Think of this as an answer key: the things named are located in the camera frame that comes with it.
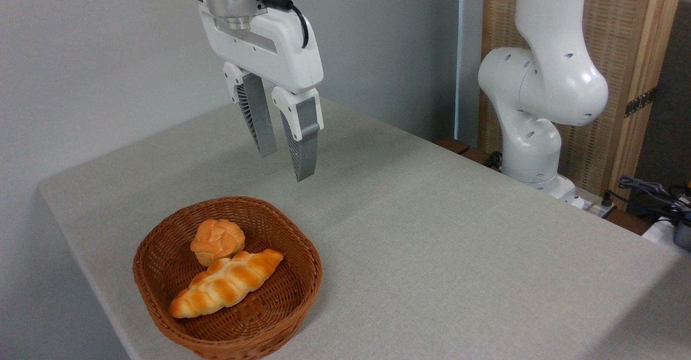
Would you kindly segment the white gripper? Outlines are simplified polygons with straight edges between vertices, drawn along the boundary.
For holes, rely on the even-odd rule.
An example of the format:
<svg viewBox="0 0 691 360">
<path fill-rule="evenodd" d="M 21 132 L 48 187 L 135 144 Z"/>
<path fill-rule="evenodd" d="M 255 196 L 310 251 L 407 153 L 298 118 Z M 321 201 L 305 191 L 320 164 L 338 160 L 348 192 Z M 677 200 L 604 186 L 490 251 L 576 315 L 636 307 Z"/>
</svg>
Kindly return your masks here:
<svg viewBox="0 0 691 360">
<path fill-rule="evenodd" d="M 323 80 L 323 68 L 311 24 L 291 8 L 267 6 L 266 0 L 197 1 L 209 44 L 226 61 L 232 102 L 240 106 L 260 155 L 277 151 L 262 83 L 267 79 L 279 85 L 272 99 L 281 112 L 296 181 L 313 175 L 324 121 L 314 89 Z"/>
</svg>

